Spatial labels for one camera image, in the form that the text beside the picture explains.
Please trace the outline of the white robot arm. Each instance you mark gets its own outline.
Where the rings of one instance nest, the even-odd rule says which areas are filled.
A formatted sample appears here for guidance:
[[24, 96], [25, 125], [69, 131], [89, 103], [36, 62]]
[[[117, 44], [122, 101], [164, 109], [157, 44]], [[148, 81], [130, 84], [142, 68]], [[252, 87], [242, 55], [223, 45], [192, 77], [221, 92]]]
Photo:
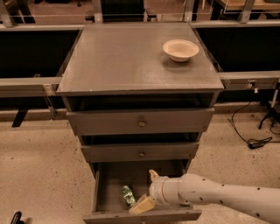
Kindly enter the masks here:
[[149, 173], [149, 196], [144, 194], [132, 206], [132, 215], [170, 204], [220, 204], [270, 224], [280, 224], [280, 189], [227, 185], [190, 173], [178, 178], [159, 176], [154, 170]]

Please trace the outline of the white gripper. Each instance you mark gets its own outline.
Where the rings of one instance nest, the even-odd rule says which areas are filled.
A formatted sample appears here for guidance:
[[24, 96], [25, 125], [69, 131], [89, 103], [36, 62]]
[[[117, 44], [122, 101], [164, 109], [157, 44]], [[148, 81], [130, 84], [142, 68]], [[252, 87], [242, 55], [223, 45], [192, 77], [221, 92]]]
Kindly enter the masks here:
[[139, 215], [150, 211], [155, 207], [155, 202], [157, 205], [179, 202], [178, 178], [159, 177], [154, 170], [149, 170], [149, 174], [152, 181], [149, 189], [150, 196], [146, 194], [141, 196], [136, 204], [129, 209], [131, 215]]

